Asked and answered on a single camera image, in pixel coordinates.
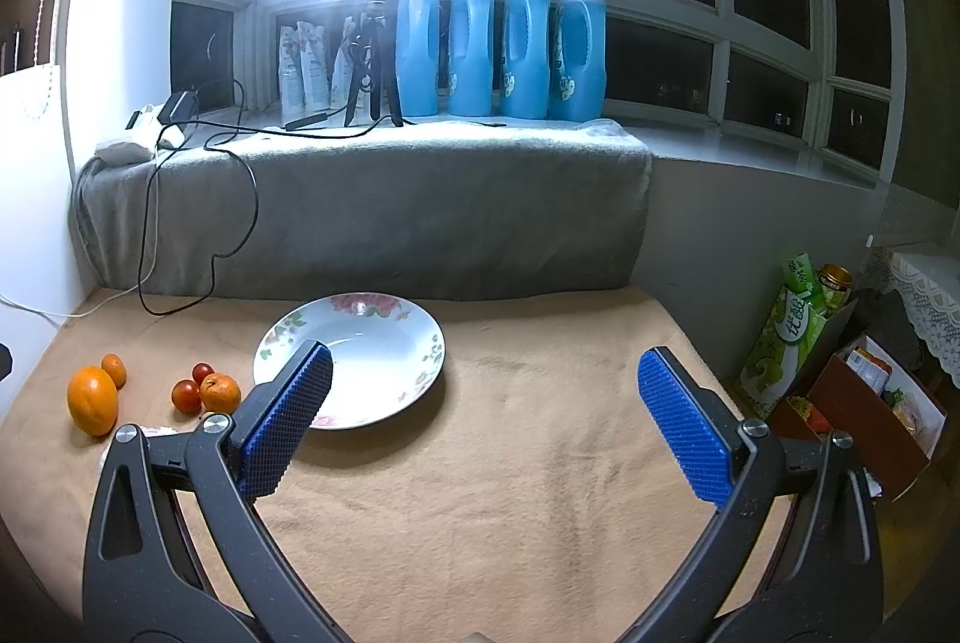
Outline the red cherry tomato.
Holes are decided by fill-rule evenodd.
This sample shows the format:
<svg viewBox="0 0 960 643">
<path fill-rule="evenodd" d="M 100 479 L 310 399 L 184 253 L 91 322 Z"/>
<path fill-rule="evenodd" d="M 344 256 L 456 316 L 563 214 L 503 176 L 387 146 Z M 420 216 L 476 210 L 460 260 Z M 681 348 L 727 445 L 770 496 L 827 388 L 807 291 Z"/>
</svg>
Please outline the red cherry tomato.
<svg viewBox="0 0 960 643">
<path fill-rule="evenodd" d="M 197 384 L 202 384 L 207 376 L 213 375 L 213 368 L 208 363 L 197 363 L 192 368 L 192 379 Z"/>
<path fill-rule="evenodd" d="M 197 417 L 203 411 L 200 386 L 195 379 L 179 379 L 171 389 L 171 404 L 184 417 Z"/>
</svg>

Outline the large orange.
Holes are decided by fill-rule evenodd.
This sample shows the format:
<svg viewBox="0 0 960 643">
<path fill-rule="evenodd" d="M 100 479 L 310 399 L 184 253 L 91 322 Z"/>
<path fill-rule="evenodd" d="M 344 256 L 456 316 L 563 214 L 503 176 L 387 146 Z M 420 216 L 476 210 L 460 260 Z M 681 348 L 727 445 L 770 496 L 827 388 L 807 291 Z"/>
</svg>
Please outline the large orange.
<svg viewBox="0 0 960 643">
<path fill-rule="evenodd" d="M 94 438 L 109 435 L 119 417 L 114 379 L 103 368 L 80 368 L 68 382 L 67 407 L 71 420 L 82 432 Z"/>
</svg>

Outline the small tangerine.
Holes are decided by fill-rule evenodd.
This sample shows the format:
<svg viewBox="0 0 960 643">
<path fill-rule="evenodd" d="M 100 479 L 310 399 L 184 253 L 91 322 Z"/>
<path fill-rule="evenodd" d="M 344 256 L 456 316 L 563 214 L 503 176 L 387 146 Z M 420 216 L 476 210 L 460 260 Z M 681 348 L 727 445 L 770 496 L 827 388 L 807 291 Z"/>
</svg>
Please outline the small tangerine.
<svg viewBox="0 0 960 643">
<path fill-rule="evenodd" d="M 242 400 L 239 384 L 224 373 L 210 373 L 200 383 L 203 407 L 213 414 L 233 415 Z"/>
</svg>

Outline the small mandarin orange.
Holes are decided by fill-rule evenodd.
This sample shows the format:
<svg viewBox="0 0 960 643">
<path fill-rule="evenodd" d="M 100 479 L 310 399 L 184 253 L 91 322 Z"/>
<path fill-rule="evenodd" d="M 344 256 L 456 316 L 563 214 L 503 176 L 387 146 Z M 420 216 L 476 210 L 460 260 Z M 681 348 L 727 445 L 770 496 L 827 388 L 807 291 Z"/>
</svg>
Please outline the small mandarin orange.
<svg viewBox="0 0 960 643">
<path fill-rule="evenodd" d="M 99 367 L 103 368 L 109 375 L 109 378 L 112 379 L 112 383 L 114 383 L 117 389 L 124 388 L 128 380 L 128 373 L 127 367 L 121 357 L 116 354 L 106 354 L 101 358 Z"/>
</svg>

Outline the brown cardboard box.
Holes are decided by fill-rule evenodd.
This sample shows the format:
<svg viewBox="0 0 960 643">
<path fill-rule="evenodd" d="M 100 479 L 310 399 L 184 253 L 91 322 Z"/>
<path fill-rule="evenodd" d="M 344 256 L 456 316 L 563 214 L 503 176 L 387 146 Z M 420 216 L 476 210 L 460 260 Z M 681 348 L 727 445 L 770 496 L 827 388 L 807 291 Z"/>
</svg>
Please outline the brown cardboard box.
<svg viewBox="0 0 960 643">
<path fill-rule="evenodd" d="M 811 360 L 768 415 L 784 438 L 850 435 L 874 492 L 887 500 L 931 466 L 946 422 L 946 409 L 893 355 L 859 300 L 830 318 Z"/>
</svg>

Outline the green snack package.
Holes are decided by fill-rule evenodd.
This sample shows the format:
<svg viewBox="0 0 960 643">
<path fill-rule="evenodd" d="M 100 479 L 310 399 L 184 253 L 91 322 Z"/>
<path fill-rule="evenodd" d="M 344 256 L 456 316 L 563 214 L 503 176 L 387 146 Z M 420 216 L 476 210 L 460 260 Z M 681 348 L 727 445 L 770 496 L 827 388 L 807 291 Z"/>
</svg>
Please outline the green snack package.
<svg viewBox="0 0 960 643">
<path fill-rule="evenodd" d="M 759 418 L 793 386 L 827 324 L 827 303 L 807 253 L 782 264 L 784 283 L 740 370 L 740 389 Z"/>
</svg>

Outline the beige table cloth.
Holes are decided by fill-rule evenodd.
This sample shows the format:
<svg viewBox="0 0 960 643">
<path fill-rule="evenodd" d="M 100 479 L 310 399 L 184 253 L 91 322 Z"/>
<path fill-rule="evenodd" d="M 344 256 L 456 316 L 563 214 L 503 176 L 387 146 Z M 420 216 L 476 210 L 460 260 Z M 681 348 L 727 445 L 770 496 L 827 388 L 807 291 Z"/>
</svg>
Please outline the beige table cloth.
<svg viewBox="0 0 960 643">
<path fill-rule="evenodd" d="M 276 301 L 210 301 L 153 318 L 133 298 L 65 328 L 2 423 L 2 516 L 64 611 L 82 604 L 101 445 L 65 388 L 120 355 L 121 416 L 174 422 L 172 384 L 206 361 L 247 381 Z M 636 367 L 663 345 L 715 375 L 636 289 L 435 303 L 441 378 L 404 414 L 306 436 L 271 497 L 268 531 L 359 641 L 617 638 L 711 516 L 641 402 Z"/>
</svg>

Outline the glass jar gold lid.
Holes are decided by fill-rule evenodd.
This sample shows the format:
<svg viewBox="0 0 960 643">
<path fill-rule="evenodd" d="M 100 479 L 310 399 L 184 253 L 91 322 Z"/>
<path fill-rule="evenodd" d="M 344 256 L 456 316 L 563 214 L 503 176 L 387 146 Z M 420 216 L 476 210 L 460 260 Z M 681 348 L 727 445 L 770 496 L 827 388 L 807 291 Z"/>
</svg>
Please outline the glass jar gold lid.
<svg viewBox="0 0 960 643">
<path fill-rule="evenodd" d="M 836 313 L 850 298 L 854 277 L 846 267 L 839 264 L 823 264 L 818 269 L 818 282 L 828 313 Z"/>
</svg>

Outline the white lace cloth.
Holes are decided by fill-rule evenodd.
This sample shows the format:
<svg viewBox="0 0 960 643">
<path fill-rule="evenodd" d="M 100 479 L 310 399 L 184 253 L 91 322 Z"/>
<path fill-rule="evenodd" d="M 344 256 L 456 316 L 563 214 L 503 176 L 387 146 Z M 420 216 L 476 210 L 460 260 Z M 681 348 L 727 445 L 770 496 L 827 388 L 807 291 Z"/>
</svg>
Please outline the white lace cloth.
<svg viewBox="0 0 960 643">
<path fill-rule="evenodd" d="M 958 386 L 957 256 L 935 243 L 875 248 L 861 283 L 900 295 L 914 333 Z"/>
</svg>

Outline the white floral ceramic plate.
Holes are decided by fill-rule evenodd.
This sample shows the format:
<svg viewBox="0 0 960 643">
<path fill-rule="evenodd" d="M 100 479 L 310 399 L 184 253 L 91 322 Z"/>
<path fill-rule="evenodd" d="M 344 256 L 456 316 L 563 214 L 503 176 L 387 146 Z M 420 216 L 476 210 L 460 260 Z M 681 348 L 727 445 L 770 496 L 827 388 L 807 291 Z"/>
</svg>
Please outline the white floral ceramic plate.
<svg viewBox="0 0 960 643">
<path fill-rule="evenodd" d="M 297 306 L 257 345 L 252 379 L 268 383 L 308 340 L 331 350 L 334 381 L 313 427 L 343 432 L 394 417 L 441 375 L 446 338 L 423 306 L 394 295 L 350 292 Z"/>
</svg>

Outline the grey blanket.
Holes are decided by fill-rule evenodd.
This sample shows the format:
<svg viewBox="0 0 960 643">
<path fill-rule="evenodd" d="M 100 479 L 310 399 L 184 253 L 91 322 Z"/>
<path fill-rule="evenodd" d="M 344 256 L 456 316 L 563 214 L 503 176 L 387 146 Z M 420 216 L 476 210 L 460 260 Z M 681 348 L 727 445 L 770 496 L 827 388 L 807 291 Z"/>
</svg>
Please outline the grey blanket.
<svg viewBox="0 0 960 643">
<path fill-rule="evenodd" d="M 612 121 L 249 136 L 163 166 L 91 163 L 73 198 L 99 282 L 297 300 L 496 300 L 617 289 L 643 244 L 651 150 Z"/>
</svg>

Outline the black power adapter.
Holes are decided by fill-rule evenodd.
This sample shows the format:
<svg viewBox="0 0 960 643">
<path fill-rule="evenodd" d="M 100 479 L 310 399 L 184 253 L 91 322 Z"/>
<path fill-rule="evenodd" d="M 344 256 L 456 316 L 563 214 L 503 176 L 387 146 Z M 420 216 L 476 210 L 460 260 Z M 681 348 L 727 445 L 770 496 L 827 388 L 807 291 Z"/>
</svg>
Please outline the black power adapter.
<svg viewBox="0 0 960 643">
<path fill-rule="evenodd" d="M 195 90 L 179 90 L 174 92 L 161 106 L 156 119 L 161 126 L 169 124 L 189 124 L 199 114 L 199 94 Z"/>
</svg>

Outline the white refill pouch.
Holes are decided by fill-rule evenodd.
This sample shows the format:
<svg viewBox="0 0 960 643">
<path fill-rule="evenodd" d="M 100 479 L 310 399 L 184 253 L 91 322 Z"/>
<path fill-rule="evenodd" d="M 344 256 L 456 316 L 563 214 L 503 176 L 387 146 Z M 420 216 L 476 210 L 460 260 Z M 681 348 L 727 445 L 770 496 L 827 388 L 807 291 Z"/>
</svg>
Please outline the white refill pouch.
<svg viewBox="0 0 960 643">
<path fill-rule="evenodd" d="M 361 41 L 361 16 L 347 16 L 343 21 L 342 40 L 337 48 L 331 76 L 331 105 L 334 110 L 358 115 L 368 105 L 370 79 L 366 59 L 370 50 Z"/>
<path fill-rule="evenodd" d="M 285 121 L 299 118 L 304 110 L 304 87 L 298 38 L 291 27 L 281 27 L 278 38 L 278 93 L 281 117 Z"/>
<path fill-rule="evenodd" d="M 329 108 L 329 76 L 325 61 L 324 28 L 298 20 L 296 33 L 301 59 L 301 79 L 304 87 L 304 106 L 309 111 Z"/>
</svg>

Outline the blue detergent bottle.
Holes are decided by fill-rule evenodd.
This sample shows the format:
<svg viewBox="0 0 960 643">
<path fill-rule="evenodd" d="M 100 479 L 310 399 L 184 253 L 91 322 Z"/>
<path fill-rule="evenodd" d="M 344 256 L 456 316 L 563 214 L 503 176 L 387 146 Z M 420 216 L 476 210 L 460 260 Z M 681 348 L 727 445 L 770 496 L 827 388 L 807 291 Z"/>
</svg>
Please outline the blue detergent bottle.
<svg viewBox="0 0 960 643">
<path fill-rule="evenodd" d="M 438 113 L 439 0 L 398 0 L 395 74 L 407 118 Z"/>
<path fill-rule="evenodd" d="M 550 6 L 551 0 L 505 0 L 501 113 L 510 118 L 547 116 Z"/>
<path fill-rule="evenodd" d="M 490 116 L 494 0 L 451 0 L 448 100 L 455 116 Z"/>
<path fill-rule="evenodd" d="M 558 0 L 553 17 L 550 116 L 589 121 L 602 115 L 605 71 L 605 0 Z"/>
</svg>

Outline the black mini tripod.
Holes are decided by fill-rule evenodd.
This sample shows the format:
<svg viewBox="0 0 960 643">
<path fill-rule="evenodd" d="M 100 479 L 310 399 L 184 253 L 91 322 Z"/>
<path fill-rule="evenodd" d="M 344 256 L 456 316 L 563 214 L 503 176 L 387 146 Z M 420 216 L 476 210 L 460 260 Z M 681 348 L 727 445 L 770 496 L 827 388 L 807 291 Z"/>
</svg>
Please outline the black mini tripod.
<svg viewBox="0 0 960 643">
<path fill-rule="evenodd" d="M 345 106 L 347 126 L 355 119 L 361 92 L 370 99 L 368 115 L 372 122 L 387 118 L 395 127 L 405 126 L 395 67 L 397 7 L 398 0 L 370 0 L 347 41 L 347 55 L 352 61 Z"/>
</svg>

